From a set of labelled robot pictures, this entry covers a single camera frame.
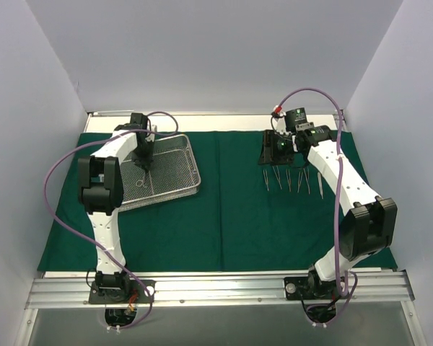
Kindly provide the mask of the silver slim tweezers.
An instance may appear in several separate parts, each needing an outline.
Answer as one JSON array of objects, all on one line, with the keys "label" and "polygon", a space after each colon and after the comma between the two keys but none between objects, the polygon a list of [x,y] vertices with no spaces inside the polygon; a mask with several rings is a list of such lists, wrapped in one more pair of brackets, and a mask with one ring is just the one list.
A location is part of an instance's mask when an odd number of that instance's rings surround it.
[{"label": "silver slim tweezers", "polygon": [[280,175],[279,167],[273,166],[273,171],[274,171],[275,178],[279,184],[279,187],[280,187],[280,189],[282,189],[281,175]]}]

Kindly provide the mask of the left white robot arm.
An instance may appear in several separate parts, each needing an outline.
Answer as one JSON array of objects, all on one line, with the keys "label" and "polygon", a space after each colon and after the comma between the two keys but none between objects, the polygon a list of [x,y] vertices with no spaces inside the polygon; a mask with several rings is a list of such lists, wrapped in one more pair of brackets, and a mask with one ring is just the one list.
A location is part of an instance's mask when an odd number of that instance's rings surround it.
[{"label": "left white robot arm", "polygon": [[154,135],[145,131],[151,129],[148,120],[119,125],[100,149],[78,159],[79,202],[92,225],[97,251],[93,291],[109,302],[127,301],[133,290],[118,227],[124,196],[121,164],[130,156],[145,172],[150,170]]}]

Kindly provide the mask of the silver fine forceps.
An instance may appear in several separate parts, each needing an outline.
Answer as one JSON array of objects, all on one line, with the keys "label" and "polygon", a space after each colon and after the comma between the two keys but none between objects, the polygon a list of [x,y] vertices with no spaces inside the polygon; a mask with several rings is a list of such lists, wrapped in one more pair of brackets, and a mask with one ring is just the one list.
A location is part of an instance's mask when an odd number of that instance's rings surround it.
[{"label": "silver fine forceps", "polygon": [[287,179],[288,191],[292,192],[292,178],[291,178],[290,169],[286,169],[286,179]]}]

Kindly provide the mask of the silver surgical scissors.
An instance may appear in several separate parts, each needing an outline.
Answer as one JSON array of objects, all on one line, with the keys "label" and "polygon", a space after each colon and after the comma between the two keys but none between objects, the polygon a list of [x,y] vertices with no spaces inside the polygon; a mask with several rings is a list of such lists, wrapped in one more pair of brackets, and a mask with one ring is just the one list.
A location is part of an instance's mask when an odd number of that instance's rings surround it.
[{"label": "silver surgical scissors", "polygon": [[150,178],[149,172],[144,172],[143,177],[141,177],[140,179],[138,179],[136,181],[135,186],[138,188],[148,189],[149,188],[149,178]]}]

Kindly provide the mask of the green surgical cloth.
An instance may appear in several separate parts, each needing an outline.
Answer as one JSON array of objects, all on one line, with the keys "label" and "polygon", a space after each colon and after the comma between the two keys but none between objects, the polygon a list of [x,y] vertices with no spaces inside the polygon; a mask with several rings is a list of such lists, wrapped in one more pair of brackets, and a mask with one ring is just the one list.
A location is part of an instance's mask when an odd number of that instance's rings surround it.
[{"label": "green surgical cloth", "polygon": [[119,215],[121,246],[135,272],[303,270],[333,246],[334,194],[310,170],[282,189],[258,165],[259,132],[189,134],[201,175],[192,196]]}]

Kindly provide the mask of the metal mesh instrument tray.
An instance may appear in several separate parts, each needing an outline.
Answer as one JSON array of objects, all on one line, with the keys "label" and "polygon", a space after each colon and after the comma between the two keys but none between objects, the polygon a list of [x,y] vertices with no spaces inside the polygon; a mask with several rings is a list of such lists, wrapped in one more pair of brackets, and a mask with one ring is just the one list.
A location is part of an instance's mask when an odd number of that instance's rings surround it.
[{"label": "metal mesh instrument tray", "polygon": [[135,186],[143,174],[131,159],[121,164],[124,195],[120,212],[196,194],[201,176],[189,137],[180,134],[155,141],[148,189]]}]

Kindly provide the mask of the silver instrument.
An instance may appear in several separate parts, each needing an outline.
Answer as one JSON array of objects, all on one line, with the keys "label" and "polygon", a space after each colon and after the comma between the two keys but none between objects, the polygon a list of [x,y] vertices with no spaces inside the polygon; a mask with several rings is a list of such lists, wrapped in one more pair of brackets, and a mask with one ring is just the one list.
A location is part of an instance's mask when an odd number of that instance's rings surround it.
[{"label": "silver instrument", "polygon": [[318,189],[319,189],[320,197],[323,200],[324,199],[324,192],[323,192],[323,178],[322,178],[322,174],[320,172],[318,172],[317,176],[318,176]]}]

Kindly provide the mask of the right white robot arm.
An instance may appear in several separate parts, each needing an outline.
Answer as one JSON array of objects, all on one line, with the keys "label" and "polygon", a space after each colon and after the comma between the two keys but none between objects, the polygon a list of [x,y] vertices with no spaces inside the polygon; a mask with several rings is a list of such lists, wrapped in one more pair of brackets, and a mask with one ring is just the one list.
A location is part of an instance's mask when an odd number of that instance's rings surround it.
[{"label": "right white robot arm", "polygon": [[260,165],[292,164],[296,155],[315,167],[335,193],[334,245],[310,268],[305,281],[308,293],[320,298],[333,281],[392,244],[398,207],[364,181],[342,152],[337,132],[328,126],[297,128],[290,138],[274,130],[263,132]]}]

